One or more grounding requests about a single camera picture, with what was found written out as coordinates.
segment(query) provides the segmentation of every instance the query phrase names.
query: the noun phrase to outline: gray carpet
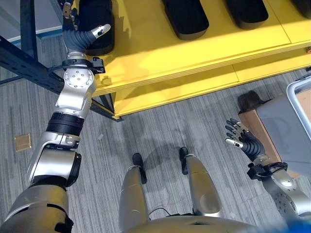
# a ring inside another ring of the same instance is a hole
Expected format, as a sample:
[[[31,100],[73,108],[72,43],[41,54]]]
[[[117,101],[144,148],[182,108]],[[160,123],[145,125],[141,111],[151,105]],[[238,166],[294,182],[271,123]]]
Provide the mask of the gray carpet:
[[[38,42],[39,60],[58,65],[65,56],[61,37]],[[239,150],[224,143],[225,120],[237,117],[237,97],[255,90],[263,100],[285,92],[287,84],[305,74],[298,70],[217,91],[113,122],[91,112],[82,130],[78,152],[80,176],[68,189],[75,233],[119,232],[118,203],[122,179],[131,156],[140,152],[148,182],[144,186],[149,210],[165,207],[171,214],[191,212],[188,180],[178,160],[187,146],[209,171],[224,206],[225,217],[257,226],[280,228],[284,221],[259,181],[246,175],[249,163]],[[1,72],[1,79],[6,73]],[[36,145],[53,112],[57,96],[29,81],[0,86],[0,222],[19,193],[27,187],[26,170],[33,148],[15,152],[14,136],[31,133]],[[310,180],[301,177],[302,190],[311,195]],[[151,219],[163,217],[158,210]]]

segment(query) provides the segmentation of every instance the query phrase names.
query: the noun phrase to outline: black robotic finger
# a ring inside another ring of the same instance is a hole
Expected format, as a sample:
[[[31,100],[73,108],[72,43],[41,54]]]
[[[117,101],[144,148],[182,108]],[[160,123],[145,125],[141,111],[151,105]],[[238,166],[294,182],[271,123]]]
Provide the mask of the black robotic finger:
[[[236,129],[232,129],[231,127],[229,127],[229,126],[227,126],[227,125],[225,126],[225,128],[226,128],[227,130],[229,130],[230,132],[236,134]]]
[[[233,125],[238,125],[238,123],[240,123],[239,121],[237,121],[236,119],[233,119],[233,118],[230,118],[230,122],[231,122]]]
[[[230,133],[227,133],[226,135],[227,135],[228,137],[230,137],[231,139],[233,139],[233,140],[239,141],[239,139],[238,139],[236,136],[234,136],[234,135],[232,135],[232,134],[230,134]]]
[[[232,123],[230,120],[227,120],[226,122],[227,122],[228,125],[234,127],[234,123]]]

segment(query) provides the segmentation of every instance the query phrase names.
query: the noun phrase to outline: yellow shelf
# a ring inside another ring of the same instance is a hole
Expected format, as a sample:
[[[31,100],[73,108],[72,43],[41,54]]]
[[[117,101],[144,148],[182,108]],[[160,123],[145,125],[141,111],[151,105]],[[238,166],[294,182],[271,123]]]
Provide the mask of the yellow shelf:
[[[257,58],[251,61],[233,65],[240,82],[254,81],[273,76],[279,73],[308,67],[311,65],[311,54],[305,49],[283,52],[264,59]]]
[[[291,0],[268,0],[292,43],[311,40],[311,20],[303,17]]]
[[[123,89],[115,94],[116,117],[306,67],[310,64],[311,54],[306,54],[304,49],[300,49],[271,55],[265,59],[256,59],[154,84]]]
[[[114,1],[116,46],[109,55],[102,56],[107,73],[97,75],[98,88],[94,95],[182,77],[310,44],[305,40],[292,44],[274,11],[264,1],[269,18],[251,31],[239,29],[234,24],[223,0],[201,1],[210,27],[204,36],[194,41],[176,37],[161,0]]]

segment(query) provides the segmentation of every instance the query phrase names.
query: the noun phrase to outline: black foam insert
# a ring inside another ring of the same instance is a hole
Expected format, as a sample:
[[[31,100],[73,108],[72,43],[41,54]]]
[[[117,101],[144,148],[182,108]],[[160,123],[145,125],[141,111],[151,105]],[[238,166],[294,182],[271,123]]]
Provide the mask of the black foam insert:
[[[242,29],[254,29],[269,17],[262,0],[226,0],[235,23]]]
[[[110,24],[111,29],[96,39],[86,50],[88,55],[100,56],[111,52],[115,45],[114,17],[111,0],[80,0],[79,31],[89,31],[99,25]]]
[[[200,0],[163,0],[163,3],[166,15],[178,38],[196,39],[209,27]]]

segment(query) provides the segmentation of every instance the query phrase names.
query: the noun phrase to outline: robotic hand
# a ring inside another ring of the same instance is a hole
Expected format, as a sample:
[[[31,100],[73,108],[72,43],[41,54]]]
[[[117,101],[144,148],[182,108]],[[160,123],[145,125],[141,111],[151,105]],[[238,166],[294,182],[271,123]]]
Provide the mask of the robotic hand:
[[[104,72],[103,61],[88,61],[85,50],[109,29],[110,25],[104,25],[78,32],[73,27],[63,27],[67,48],[67,59],[62,65],[66,68],[64,88],[31,158],[27,171],[30,186],[13,203],[0,227],[1,233],[71,232],[73,222],[68,217],[66,187],[79,175],[81,155],[74,150],[78,148],[96,89],[94,73]]]
[[[311,199],[287,173],[287,164],[271,161],[265,154],[263,144],[241,122],[230,119],[227,124],[225,128],[230,133],[226,134],[229,138],[225,141],[240,148],[253,162],[248,165],[248,176],[262,181],[287,223],[311,220]]]

